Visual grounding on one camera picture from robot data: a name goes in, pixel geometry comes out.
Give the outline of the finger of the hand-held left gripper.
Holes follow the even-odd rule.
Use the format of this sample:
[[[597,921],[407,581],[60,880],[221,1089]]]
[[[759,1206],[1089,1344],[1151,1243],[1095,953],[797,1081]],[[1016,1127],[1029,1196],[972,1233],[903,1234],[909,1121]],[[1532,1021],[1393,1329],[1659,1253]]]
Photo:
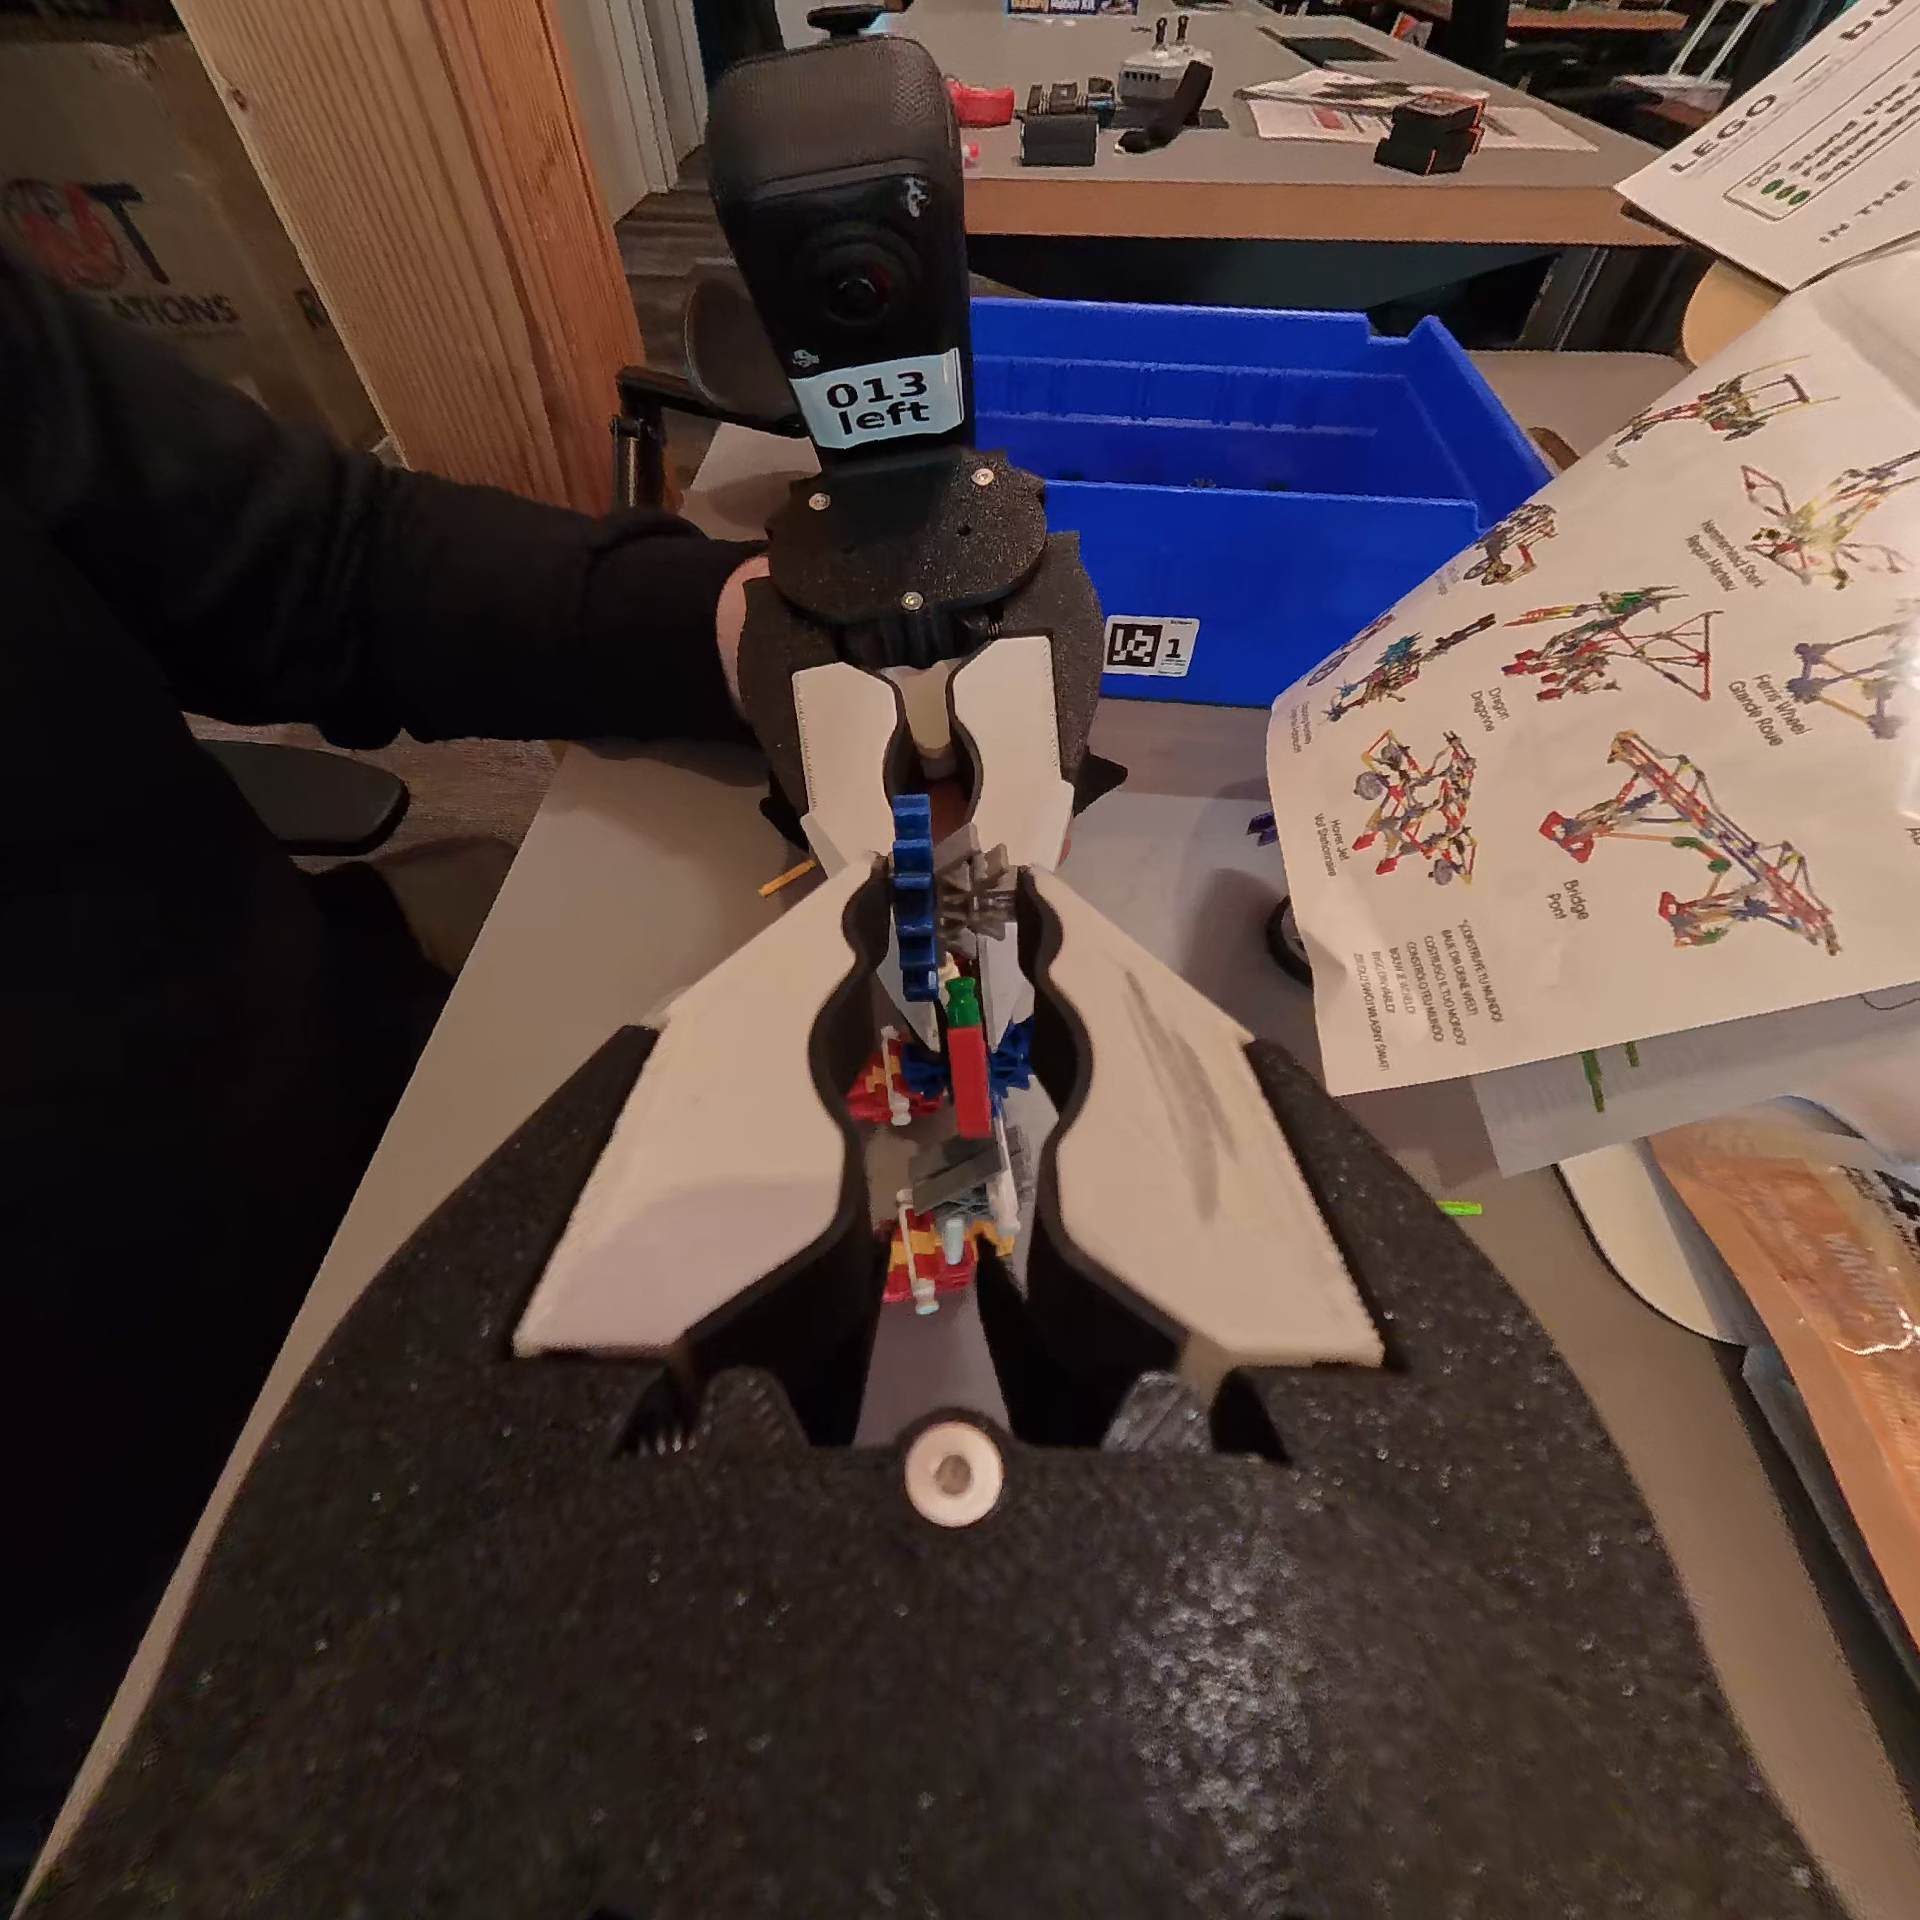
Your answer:
[[[847,867],[865,873],[896,844],[888,770],[901,724],[898,687],[851,664],[820,664],[793,674],[790,691],[807,847],[828,880]]]
[[[984,853],[1051,873],[1069,834],[1047,637],[997,637],[948,683],[951,734],[972,765],[967,824]]]

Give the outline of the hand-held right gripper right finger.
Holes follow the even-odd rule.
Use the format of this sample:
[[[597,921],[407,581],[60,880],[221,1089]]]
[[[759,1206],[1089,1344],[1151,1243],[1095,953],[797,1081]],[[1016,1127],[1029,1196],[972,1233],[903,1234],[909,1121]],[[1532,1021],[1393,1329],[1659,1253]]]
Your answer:
[[[1383,1363],[1286,1138],[1254,1034],[1082,900],[1024,870],[1038,1154],[1026,1309],[1074,1371]]]

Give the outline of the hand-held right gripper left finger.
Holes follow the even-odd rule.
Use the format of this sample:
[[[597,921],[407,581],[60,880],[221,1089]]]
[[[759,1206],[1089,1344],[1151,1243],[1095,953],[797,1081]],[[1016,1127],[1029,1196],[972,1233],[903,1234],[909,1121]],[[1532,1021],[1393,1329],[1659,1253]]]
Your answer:
[[[513,1357],[751,1364],[831,1324],[835,1243],[855,1234],[854,1140],[821,1054],[862,984],[880,858],[823,879],[677,994],[513,1330]]]

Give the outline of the blue and grey connector assembly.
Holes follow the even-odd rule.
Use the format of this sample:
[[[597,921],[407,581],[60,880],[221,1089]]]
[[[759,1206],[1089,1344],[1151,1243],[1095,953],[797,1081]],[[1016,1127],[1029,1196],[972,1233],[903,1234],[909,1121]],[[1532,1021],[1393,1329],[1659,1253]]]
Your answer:
[[[1032,1000],[1020,969],[1016,863],[1004,844],[984,843],[972,824],[936,839],[924,791],[899,793],[890,808],[891,939],[880,984],[909,1033],[938,1048],[946,990],[963,977],[974,984],[984,1044],[996,1050]]]

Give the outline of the red rod with green end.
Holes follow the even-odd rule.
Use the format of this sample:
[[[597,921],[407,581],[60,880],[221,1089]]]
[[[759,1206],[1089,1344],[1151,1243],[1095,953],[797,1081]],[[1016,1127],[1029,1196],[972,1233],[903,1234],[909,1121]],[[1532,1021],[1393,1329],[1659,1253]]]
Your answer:
[[[992,1050],[980,986],[967,972],[951,972],[941,982],[941,1053],[958,1136],[992,1140],[996,1132]]]

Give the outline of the person's left forearm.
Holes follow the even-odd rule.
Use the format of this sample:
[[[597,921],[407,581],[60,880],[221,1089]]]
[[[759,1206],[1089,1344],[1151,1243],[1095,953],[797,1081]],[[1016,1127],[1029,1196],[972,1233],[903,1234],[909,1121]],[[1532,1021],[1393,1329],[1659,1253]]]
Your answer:
[[[6,623],[69,613],[183,710],[341,749],[744,743],[758,550],[380,462],[4,252]]]

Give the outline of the person's left hand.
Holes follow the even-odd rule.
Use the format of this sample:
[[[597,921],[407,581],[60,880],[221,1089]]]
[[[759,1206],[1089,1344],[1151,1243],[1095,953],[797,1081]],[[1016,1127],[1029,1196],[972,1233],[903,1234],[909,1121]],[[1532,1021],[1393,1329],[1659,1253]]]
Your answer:
[[[749,588],[767,576],[767,570],[769,565],[763,552],[758,552],[733,566],[717,595],[713,608],[716,657],[724,674],[732,713],[740,723],[747,720],[740,687],[740,652],[749,611],[747,597]]]

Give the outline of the red yellow white toy piece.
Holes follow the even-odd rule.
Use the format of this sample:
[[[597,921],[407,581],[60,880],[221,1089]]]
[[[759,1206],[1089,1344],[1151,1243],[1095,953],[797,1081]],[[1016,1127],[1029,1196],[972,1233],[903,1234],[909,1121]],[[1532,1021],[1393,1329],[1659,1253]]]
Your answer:
[[[845,1112],[865,1129],[903,1131],[912,1123],[938,1114],[950,1099],[943,1059],[922,1046],[909,1033],[884,1025],[875,1053],[855,1075],[845,1094]]]
[[[875,1228],[875,1238],[886,1257],[880,1302],[918,1316],[936,1315],[948,1297],[972,1289],[985,1253],[1004,1260],[1018,1244],[985,1214],[959,1208],[899,1212]]]

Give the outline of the grey white toy piece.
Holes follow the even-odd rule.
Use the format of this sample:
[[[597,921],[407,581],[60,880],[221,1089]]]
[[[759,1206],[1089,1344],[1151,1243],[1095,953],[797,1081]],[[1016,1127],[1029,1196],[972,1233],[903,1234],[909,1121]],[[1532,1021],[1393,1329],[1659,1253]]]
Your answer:
[[[958,1206],[972,1196],[996,1222],[1018,1222],[1026,1171],[1026,1140],[1018,1127],[994,1140],[951,1135],[909,1161],[901,1195],[916,1214]]]

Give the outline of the blue plastic bin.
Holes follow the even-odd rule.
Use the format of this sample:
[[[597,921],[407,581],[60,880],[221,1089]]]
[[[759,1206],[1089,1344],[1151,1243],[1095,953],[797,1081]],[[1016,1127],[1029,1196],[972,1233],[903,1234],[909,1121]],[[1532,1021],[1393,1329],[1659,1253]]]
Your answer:
[[[978,444],[1044,484],[1101,693],[1268,708],[1547,483],[1441,320],[975,298]]]

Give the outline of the wooden panel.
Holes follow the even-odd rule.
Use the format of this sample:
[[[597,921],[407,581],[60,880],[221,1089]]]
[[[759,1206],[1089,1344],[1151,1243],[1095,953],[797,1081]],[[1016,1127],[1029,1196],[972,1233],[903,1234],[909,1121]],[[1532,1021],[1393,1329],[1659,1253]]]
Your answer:
[[[603,515],[641,336],[554,5],[174,8],[399,461]]]

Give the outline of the grey work table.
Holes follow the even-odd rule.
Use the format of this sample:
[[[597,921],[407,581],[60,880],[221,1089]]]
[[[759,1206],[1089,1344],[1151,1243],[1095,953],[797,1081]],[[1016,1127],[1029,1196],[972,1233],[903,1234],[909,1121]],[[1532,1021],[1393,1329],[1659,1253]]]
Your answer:
[[[1237,90],[1289,79],[1305,60],[1284,36],[1350,36],[1389,75],[1475,86],[1477,77],[1342,18],[1284,25],[1249,5],[1197,11],[1188,36],[1212,54],[1209,103],[1225,130],[1182,133],[1161,152],[1085,167],[1026,167],[1012,126],[974,133],[972,236],[1199,239],[1231,243],[1513,245],[1671,249],[1675,236],[1622,202],[1619,182],[1654,161],[1646,145],[1541,109],[1574,148],[1481,148],[1461,172],[1416,179],[1358,145],[1268,141]]]

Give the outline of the white round disc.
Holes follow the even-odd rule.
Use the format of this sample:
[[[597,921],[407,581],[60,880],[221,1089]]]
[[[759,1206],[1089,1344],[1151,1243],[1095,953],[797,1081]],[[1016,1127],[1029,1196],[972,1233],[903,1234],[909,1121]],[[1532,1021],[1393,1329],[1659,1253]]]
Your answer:
[[[1553,1171],[1600,1258],[1648,1309],[1720,1344],[1764,1344],[1755,1309],[1646,1140],[1595,1149]]]

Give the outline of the white paper with green print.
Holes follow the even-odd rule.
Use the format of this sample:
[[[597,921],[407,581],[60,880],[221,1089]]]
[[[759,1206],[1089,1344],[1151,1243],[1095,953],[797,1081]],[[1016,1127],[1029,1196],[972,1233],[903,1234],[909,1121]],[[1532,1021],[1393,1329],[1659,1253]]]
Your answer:
[[[1917,986],[1724,1021],[1471,1078],[1506,1175],[1803,1101],[1883,1159],[1917,1162]]]

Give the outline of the red striped leaflet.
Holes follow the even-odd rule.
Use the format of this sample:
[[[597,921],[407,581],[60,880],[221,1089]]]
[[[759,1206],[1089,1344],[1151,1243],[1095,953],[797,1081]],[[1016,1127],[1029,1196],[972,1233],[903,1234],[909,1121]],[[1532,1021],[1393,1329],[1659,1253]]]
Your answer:
[[[1477,147],[1487,152],[1592,154],[1598,150],[1590,139],[1559,124],[1543,109],[1524,103],[1494,105],[1489,94],[1477,89],[1458,90],[1315,68],[1240,89],[1236,99],[1247,103],[1254,129],[1263,141],[1315,141],[1373,148],[1389,133],[1393,113],[1412,105],[1432,111],[1475,109]]]

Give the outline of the white toy instruction sheet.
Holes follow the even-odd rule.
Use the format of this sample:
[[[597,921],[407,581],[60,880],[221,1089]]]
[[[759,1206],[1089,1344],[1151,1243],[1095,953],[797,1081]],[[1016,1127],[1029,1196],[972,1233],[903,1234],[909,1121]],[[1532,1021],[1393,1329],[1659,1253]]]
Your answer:
[[[1915,380],[1843,268],[1276,701],[1329,1092],[1915,982]]]

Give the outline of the black and orange box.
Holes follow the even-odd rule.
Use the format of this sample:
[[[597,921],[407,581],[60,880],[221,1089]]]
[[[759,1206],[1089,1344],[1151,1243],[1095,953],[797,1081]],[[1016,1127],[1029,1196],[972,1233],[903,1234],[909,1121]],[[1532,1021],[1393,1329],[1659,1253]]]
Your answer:
[[[1412,179],[1450,179],[1475,157],[1484,136],[1481,94],[1412,93],[1391,105],[1371,163]]]

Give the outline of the orange booklet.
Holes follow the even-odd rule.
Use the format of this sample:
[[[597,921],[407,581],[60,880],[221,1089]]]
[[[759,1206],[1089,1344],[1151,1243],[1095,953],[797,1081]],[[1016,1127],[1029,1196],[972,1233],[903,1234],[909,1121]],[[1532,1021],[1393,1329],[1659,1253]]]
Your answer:
[[[1755,1313],[1905,1643],[1917,1629],[1915,1168],[1805,1103],[1648,1140]]]

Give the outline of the printed cardboard box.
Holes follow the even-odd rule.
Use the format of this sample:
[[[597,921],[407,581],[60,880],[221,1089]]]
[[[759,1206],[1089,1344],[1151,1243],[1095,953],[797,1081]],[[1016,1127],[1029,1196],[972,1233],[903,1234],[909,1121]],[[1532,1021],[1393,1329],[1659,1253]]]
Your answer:
[[[4,18],[4,241],[281,420],[383,426],[183,30]]]

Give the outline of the white printed leaflet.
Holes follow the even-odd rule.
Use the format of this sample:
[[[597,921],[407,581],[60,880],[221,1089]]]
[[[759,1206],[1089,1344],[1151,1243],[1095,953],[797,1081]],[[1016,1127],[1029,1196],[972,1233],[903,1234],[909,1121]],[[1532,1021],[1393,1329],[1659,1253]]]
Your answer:
[[[1616,195],[1787,294],[1915,241],[1917,7],[1849,8]]]

